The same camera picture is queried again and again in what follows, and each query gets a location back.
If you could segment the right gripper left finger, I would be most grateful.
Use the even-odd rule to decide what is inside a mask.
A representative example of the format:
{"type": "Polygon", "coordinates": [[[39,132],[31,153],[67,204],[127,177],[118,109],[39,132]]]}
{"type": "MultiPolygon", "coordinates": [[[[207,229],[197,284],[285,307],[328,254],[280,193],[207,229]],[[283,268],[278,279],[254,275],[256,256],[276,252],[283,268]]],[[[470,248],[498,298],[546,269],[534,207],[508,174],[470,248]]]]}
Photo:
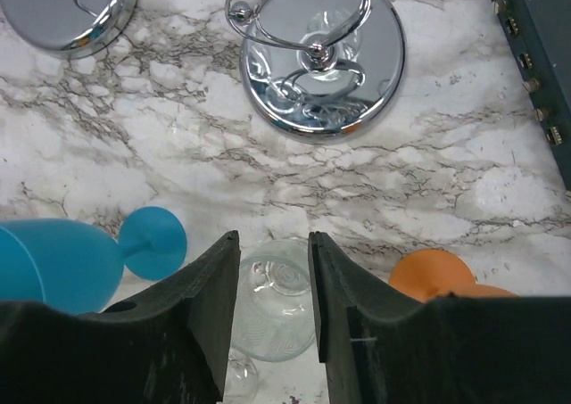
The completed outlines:
{"type": "Polygon", "coordinates": [[[4,403],[219,403],[240,263],[237,231],[101,313],[1,306],[4,403]]]}

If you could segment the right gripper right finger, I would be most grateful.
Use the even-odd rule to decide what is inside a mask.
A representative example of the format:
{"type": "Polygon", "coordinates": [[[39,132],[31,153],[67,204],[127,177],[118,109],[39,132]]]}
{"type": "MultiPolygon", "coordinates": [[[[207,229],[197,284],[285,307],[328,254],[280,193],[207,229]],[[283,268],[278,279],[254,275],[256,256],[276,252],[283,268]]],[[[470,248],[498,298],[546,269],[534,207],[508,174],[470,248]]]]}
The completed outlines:
{"type": "Polygon", "coordinates": [[[331,402],[569,402],[567,297],[422,303],[321,232],[309,236],[308,261],[331,402]]]}

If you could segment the clear wine glass front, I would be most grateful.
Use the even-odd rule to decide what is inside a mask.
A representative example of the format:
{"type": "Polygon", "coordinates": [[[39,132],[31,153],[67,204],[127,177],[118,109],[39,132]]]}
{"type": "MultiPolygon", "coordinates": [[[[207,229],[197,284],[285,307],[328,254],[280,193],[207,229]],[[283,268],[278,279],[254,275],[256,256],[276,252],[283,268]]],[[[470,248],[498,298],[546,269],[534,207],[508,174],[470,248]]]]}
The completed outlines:
{"type": "Polygon", "coordinates": [[[228,353],[223,404],[251,404],[257,394],[259,374],[252,359],[231,348],[228,353]]]}

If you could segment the clear wine glass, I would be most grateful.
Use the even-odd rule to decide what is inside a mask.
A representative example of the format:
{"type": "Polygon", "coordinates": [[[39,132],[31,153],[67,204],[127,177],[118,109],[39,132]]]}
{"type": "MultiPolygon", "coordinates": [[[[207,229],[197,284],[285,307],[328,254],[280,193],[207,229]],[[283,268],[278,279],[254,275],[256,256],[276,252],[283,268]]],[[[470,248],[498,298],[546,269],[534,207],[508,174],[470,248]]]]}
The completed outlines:
{"type": "Polygon", "coordinates": [[[232,346],[265,362],[284,362],[313,342],[312,295],[305,239],[272,240],[240,262],[232,346]]]}
{"type": "Polygon", "coordinates": [[[231,348],[228,353],[223,404],[251,404],[257,394],[259,374],[252,359],[231,348]]]}

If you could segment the orange plastic goblet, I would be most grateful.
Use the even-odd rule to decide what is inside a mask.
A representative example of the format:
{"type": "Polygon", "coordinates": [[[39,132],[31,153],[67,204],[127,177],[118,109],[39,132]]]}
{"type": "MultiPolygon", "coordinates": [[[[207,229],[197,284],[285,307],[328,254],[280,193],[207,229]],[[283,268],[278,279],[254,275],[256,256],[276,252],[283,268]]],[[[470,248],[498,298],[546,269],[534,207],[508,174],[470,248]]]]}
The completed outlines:
{"type": "Polygon", "coordinates": [[[414,251],[400,259],[388,284],[421,302],[450,294],[468,298],[516,297],[507,290],[479,284],[462,259],[440,249],[414,251]]]}

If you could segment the tall chrome glass rack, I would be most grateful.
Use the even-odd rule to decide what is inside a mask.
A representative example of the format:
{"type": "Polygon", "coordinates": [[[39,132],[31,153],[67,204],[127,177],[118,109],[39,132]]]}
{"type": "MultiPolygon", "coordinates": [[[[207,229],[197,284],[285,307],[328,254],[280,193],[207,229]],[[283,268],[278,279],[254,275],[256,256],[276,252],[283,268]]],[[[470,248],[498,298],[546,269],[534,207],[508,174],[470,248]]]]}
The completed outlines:
{"type": "Polygon", "coordinates": [[[406,37],[389,0],[226,0],[252,106],[305,144],[363,134],[396,98],[406,37]]]}

